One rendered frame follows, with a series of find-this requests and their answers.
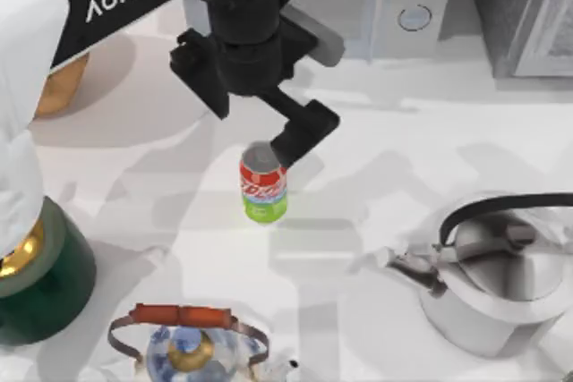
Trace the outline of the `red white green can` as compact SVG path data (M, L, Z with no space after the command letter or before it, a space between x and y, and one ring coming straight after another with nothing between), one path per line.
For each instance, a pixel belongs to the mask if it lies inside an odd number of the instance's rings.
M259 224L278 221L287 211L287 170L267 141L255 141L239 164L245 214Z

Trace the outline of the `pale microwave oven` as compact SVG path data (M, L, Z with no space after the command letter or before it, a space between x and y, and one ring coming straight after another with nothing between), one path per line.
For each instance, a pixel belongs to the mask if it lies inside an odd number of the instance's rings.
M287 18L324 42L315 54L327 63L339 57L374 60L420 57L433 50L448 0L184 0L187 23L203 35L230 45L259 45ZM422 4L430 25L402 30L397 17Z

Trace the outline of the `gold round object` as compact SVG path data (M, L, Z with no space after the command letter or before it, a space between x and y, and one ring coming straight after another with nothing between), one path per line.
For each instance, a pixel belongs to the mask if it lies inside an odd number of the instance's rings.
M89 58L90 54L82 55L48 76L36 108L36 118L58 114L70 105Z

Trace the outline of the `round microwave knob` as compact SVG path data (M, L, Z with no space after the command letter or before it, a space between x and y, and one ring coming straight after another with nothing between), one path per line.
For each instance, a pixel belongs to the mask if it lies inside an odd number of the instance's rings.
M422 4L404 8L397 17L398 26L407 32L417 32L427 28L432 22L432 10Z

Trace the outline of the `grey cabinet door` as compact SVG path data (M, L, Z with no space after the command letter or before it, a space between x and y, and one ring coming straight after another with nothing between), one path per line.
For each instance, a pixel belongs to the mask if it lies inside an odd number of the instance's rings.
M531 0L515 74L573 78L573 0Z

